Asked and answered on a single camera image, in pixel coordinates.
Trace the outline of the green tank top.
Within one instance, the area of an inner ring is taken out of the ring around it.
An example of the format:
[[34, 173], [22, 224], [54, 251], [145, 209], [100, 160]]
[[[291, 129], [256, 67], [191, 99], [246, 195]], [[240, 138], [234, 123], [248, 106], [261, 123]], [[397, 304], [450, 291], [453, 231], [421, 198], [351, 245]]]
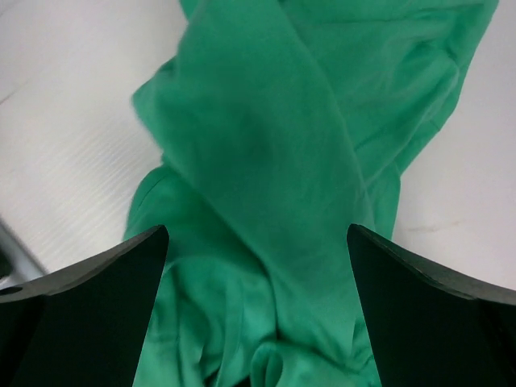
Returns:
[[125, 236], [169, 233], [137, 386], [378, 386], [347, 248], [456, 108], [495, 1], [184, 1], [134, 94], [161, 166]]

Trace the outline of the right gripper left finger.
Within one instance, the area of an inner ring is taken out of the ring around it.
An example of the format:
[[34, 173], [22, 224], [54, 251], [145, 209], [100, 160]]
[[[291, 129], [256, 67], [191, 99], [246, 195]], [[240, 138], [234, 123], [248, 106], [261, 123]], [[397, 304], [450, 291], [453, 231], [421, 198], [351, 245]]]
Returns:
[[1, 291], [3, 386], [131, 386], [169, 233], [153, 227], [110, 250]]

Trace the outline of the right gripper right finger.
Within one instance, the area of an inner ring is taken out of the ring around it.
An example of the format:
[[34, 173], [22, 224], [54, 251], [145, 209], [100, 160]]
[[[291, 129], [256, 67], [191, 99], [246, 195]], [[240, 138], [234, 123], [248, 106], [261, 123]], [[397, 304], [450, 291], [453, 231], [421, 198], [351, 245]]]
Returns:
[[347, 245], [383, 386], [513, 386], [515, 292], [352, 224]]

